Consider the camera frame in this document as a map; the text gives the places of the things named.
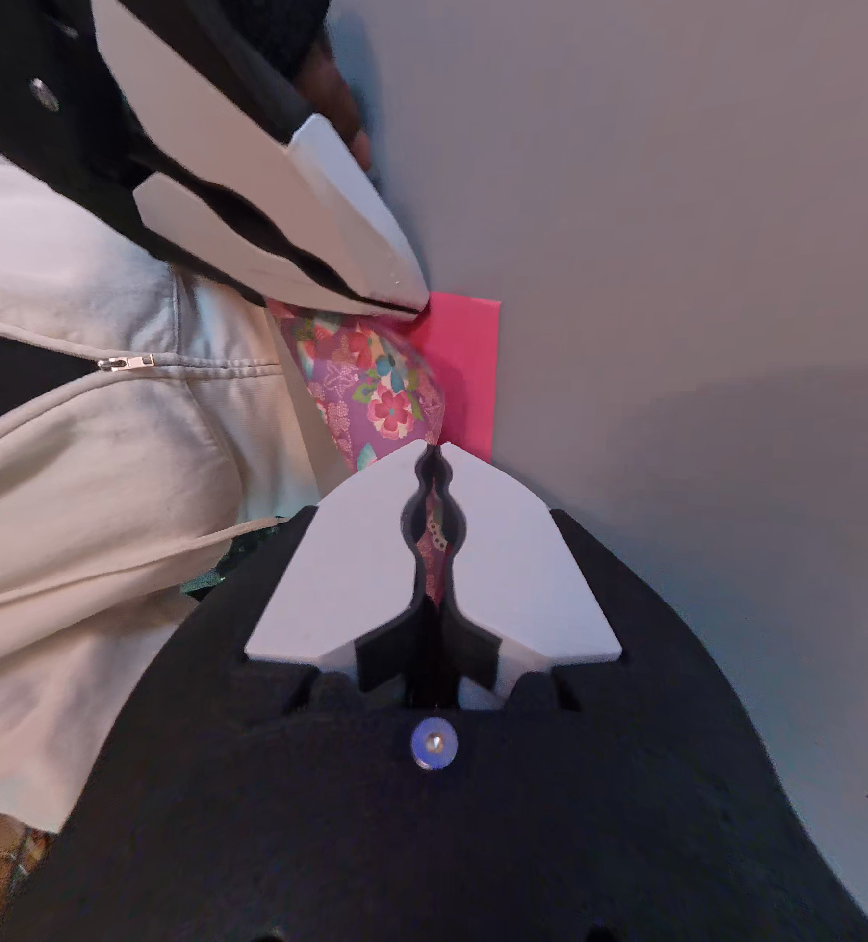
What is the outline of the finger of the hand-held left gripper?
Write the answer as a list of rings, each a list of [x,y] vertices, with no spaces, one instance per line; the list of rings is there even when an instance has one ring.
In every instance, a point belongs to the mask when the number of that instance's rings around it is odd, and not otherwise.
[[[387,315],[406,321],[420,314],[324,286],[291,259],[240,235],[198,195],[163,173],[153,173],[139,185],[134,201],[147,228],[266,299],[330,313]]]
[[[281,144],[122,3],[93,2],[96,40],[112,77],[131,94],[143,131],[134,159],[146,179],[163,173],[181,183],[240,235],[291,259],[326,287],[422,311],[428,286],[407,237],[294,79],[311,114]],[[163,240],[186,263],[208,268],[251,300],[269,300]]]

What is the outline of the black shirt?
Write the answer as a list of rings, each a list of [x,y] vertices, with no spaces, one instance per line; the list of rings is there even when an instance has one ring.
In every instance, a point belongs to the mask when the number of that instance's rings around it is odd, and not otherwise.
[[[98,370],[94,361],[0,336],[0,418]]]

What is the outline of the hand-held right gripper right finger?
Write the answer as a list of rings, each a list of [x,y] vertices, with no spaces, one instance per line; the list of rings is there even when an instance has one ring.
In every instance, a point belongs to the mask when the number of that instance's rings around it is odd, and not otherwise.
[[[622,648],[549,507],[453,444],[437,493],[448,553],[440,623],[465,710],[498,710],[522,676],[617,661]]]

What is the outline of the dark green cloth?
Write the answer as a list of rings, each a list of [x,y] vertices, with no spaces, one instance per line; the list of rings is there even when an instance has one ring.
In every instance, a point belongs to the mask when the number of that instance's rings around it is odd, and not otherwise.
[[[193,578],[180,586],[181,595],[187,595],[201,602],[218,585],[222,584],[238,566],[253,556],[260,546],[270,539],[279,528],[289,521],[288,517],[279,517],[274,525],[258,528],[235,537],[226,554],[206,573]]]

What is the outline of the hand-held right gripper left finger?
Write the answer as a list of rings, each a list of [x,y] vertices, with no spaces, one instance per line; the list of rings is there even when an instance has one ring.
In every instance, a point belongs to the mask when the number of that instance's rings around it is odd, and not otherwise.
[[[322,499],[253,630],[249,659],[377,689],[410,666],[426,597],[417,548],[436,447],[413,441]]]

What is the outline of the person's left hand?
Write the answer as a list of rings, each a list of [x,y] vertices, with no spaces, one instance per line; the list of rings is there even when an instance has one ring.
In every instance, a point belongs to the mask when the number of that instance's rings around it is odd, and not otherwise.
[[[303,57],[294,86],[315,112],[330,122],[360,168],[369,173],[373,164],[369,135],[356,98],[338,69],[325,28]]]

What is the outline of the floral pink origami paper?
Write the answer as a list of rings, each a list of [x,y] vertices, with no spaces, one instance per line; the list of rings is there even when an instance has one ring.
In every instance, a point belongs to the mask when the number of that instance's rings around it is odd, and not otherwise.
[[[348,475],[415,441],[491,462],[499,300],[436,292],[410,323],[268,309]]]

